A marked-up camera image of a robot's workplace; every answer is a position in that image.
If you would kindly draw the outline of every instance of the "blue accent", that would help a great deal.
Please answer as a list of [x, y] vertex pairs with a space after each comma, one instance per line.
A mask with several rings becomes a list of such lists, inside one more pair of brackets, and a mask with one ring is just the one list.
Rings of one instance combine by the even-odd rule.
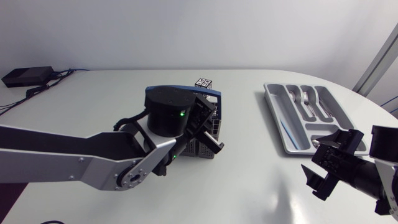
[[[159, 86], [148, 86], [145, 89], [145, 93], [147, 93], [149, 90], [154, 89], [154, 88], [159, 87]], [[221, 92], [220, 91], [208, 90], [206, 88], [200, 88], [200, 87], [195, 87], [195, 86], [181, 86], [181, 85], [164, 85], [164, 86], [180, 88], [180, 89], [183, 89], [183, 90], [190, 90], [190, 91], [192, 91], [194, 93], [201, 93], [201, 94], [205, 94], [205, 95], [216, 97], [217, 98], [217, 112], [218, 112], [217, 119], [221, 119]]]
[[394, 100], [394, 99], [396, 99], [396, 98], [398, 98], [398, 96], [396, 96], [396, 97], [394, 97], [393, 99], [391, 99], [391, 100], [389, 100], [389, 101], [387, 101], [387, 102], [383, 103], [383, 104], [382, 104], [382, 105], [380, 105], [380, 106], [384, 106], [384, 105], [386, 105], [386, 104], [390, 103], [391, 101], [393, 101], [393, 100]]
[[290, 133], [290, 131], [287, 130], [285, 123], [284, 123], [282, 120], [280, 120], [280, 123], [282, 124], [282, 126], [284, 127], [284, 129], [285, 129], [287, 135], [289, 136], [290, 140], [292, 141], [292, 143], [293, 143], [293, 145], [294, 145], [294, 148], [299, 149], [299, 148], [297, 147], [297, 142], [294, 140], [294, 138], [293, 138], [293, 136], [292, 136], [292, 133]]

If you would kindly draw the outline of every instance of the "black box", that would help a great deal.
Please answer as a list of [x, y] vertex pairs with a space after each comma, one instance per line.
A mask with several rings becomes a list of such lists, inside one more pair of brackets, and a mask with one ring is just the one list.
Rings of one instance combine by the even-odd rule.
[[50, 81], [50, 75], [53, 72], [54, 70], [51, 66], [17, 68], [1, 80], [7, 87], [45, 85]]

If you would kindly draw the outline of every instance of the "fork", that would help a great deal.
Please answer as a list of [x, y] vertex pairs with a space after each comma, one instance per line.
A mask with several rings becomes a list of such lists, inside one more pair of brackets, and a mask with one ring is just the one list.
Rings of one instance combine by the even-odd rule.
[[310, 105], [310, 100], [308, 99], [308, 92], [303, 91], [304, 104], [307, 106], [308, 110], [311, 112], [312, 116], [315, 116], [315, 111]]

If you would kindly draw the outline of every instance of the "silver arm segment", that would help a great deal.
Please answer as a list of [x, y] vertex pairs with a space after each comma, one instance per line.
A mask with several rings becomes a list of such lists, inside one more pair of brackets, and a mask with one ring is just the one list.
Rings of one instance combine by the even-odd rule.
[[[165, 138], [152, 133], [148, 129], [146, 122], [147, 118], [145, 117], [139, 121], [139, 124], [149, 138], [147, 140], [152, 141], [155, 148], [151, 149], [144, 157], [114, 160], [83, 153], [65, 154], [0, 148], [0, 170], [7, 170], [7, 172], [1, 172], [0, 183], [80, 180], [99, 190], [127, 190], [133, 188], [152, 172], [154, 167], [166, 156], [176, 142], [175, 138]], [[1, 128], [0, 132], [10, 129], [7, 127]], [[46, 133], [36, 134], [39, 136], [43, 135], [41, 141], [45, 141], [45, 138], [54, 137], [54, 135]], [[121, 132], [101, 134], [120, 135]], [[141, 139], [139, 144], [148, 147], [148, 144], [144, 141], [146, 140]], [[137, 147], [128, 147], [131, 147], [132, 150], [142, 150]], [[121, 184], [118, 185], [117, 181], [120, 178]]]

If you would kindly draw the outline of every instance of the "white table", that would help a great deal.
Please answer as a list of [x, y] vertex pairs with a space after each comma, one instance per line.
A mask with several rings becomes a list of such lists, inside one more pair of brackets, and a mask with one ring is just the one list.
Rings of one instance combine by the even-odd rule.
[[[132, 70], [76, 72], [58, 86], [0, 116], [0, 124], [85, 137], [111, 131], [120, 118], [140, 113], [151, 85], [213, 80], [222, 92], [224, 149], [213, 160], [180, 156], [166, 177], [151, 174], [123, 192], [81, 182], [29, 184], [4, 223], [395, 223], [375, 214], [376, 201], [340, 182], [321, 201], [305, 185], [301, 164], [325, 174], [308, 156], [287, 155], [264, 99], [262, 84], [325, 85], [370, 146], [372, 125], [398, 120], [334, 83], [277, 70]], [[0, 105], [27, 88], [0, 86]]]

